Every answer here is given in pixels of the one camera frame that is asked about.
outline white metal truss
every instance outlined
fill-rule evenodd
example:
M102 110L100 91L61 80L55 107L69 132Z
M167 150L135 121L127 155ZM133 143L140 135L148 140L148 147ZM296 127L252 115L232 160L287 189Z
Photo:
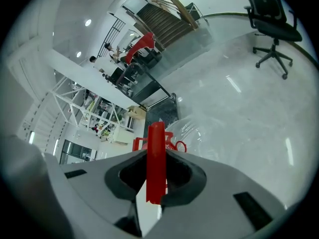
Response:
M51 91L51 93L53 94L53 97L54 97L54 99L55 99L55 101L56 101L56 104L58 105L58 107L59 107L59 109L60 109L60 112L62 113L62 115L63 115L63 117L64 117L64 119L65 119L66 122L72 124L73 126L78 127L78 128L81 129L81 130L86 130L86 131L88 131L88 132L91 132L91 133L93 133L93 134L97 134L97 135L99 135L99 136L103 136L103 135L102 135L103 131L104 131L104 130L108 127L108 125L110 125L110 124L113 124L113 125L115 125L115 126L120 126L120 127L124 128L124 129L127 129L127 130L133 132L133 129L131 129L131 128L129 128L129 127L126 127L126 126L124 126L124 125L122 125L122 124L120 123L118 114L117 114L116 109L115 109L115 105L114 105L113 103L111 103L111 105L112 105L112 110L111 110L111 114L110 114L110 117L109 117L109 118L111 119L112 116L115 115L117 122L114 122L114 121L111 121L111 120L109 120L109 119L106 119L106 118L104 118L104 117L102 117L102 116L99 116L99 115L97 115L97 114L95 114L95 113L93 113L93 112L91 112L91 111L85 109L85 107L79 106L78 104L74 103L75 100L76 100L76 98L77 98L77 96L78 96L82 91L86 91L85 88L79 88L79 89L74 90L74 91L70 91L70 92L63 93L63 94L58 94L58 93L57 93L57 90L61 87L61 85L62 85L67 79L68 79L68 78L64 76L64 77L54 86L54 88L53 88L52 91ZM75 95L74 95L74 97L73 97L72 99L70 99L70 98L67 97L68 94L73 94L73 93L75 93ZM69 104L69 106L70 106L70 111L71 111L71 116L70 116L69 118L68 118L68 115L66 115L65 112L63 111L64 108L61 107L61 104L59 103L58 99L61 99L61 100L63 100L65 103ZM78 110L82 113L82 115L87 118L87 122L86 122L86 124L85 124L84 126L80 126L79 123L77 122L76 114L75 114L75 112L74 112L74 109L75 109L75 108L78 109ZM97 133L94 132L94 131L89 130L89 128L90 128L90 122L91 122L91 120L92 120L92 117L95 117L95 118L99 119L100 121L103 121L103 126L102 126L102 128L99 129L99 131L98 131Z

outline black rubber pad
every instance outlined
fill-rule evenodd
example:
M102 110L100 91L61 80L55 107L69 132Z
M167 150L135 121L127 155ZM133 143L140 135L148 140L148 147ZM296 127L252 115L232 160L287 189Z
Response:
M256 230L273 220L248 192L235 194L234 198Z
M67 179L82 175L87 173L86 171L84 171L83 169L79 169L79 170L75 170L75 171L71 171L71 172L67 172L64 173Z

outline glossy floor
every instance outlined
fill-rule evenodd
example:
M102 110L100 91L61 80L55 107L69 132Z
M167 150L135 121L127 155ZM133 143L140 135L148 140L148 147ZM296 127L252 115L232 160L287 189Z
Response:
M181 121L168 127L188 153L231 165L272 192L287 207L299 201L318 166L319 74L291 45L289 75L275 59L260 68L272 39L253 33L198 56L161 80L177 94Z

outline staircase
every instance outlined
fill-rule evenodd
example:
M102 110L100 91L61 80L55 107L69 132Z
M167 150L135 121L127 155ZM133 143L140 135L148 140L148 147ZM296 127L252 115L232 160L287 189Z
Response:
M193 31L187 22L150 3L144 6L137 15L165 48Z

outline black office chair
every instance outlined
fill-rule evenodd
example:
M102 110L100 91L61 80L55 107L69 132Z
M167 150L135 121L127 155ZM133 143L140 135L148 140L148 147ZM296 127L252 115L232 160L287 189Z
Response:
M244 8L248 12L251 27L274 39L274 44L270 49L253 47L254 53L257 50L267 52L267 55L256 63L256 67L259 68L262 62L271 57L276 58L285 71L282 75L285 80L287 79L288 71L280 58L289 60L289 66L293 65L293 60L285 54L276 51L276 45L279 45L279 40L302 41L302 37L297 31L296 15L289 11L294 15L294 26L290 26L286 23L287 19L280 0L249 0L249 2L251 6L245 6Z

